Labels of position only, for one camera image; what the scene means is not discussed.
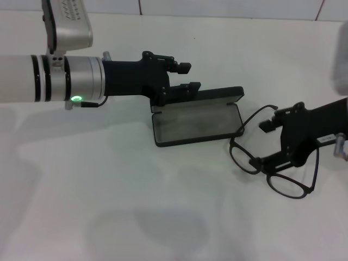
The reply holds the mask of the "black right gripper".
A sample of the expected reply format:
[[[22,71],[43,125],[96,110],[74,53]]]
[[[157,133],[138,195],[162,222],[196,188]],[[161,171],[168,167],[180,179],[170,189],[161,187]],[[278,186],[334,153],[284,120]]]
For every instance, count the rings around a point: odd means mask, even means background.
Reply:
[[[283,171],[300,167],[316,149],[328,142],[319,139],[339,133],[347,135],[347,98],[306,109],[303,102],[278,110],[271,119],[262,121],[259,128],[264,133],[282,127],[281,150],[267,157],[249,160],[250,165],[261,171]]]

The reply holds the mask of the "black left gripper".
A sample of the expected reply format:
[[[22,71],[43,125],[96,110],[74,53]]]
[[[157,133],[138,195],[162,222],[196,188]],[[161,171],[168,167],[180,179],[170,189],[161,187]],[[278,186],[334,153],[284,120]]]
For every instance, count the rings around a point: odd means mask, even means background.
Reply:
[[[188,74],[190,63],[144,51],[139,61],[103,61],[105,96],[145,96],[154,105],[192,101],[200,82],[170,86],[168,73]]]

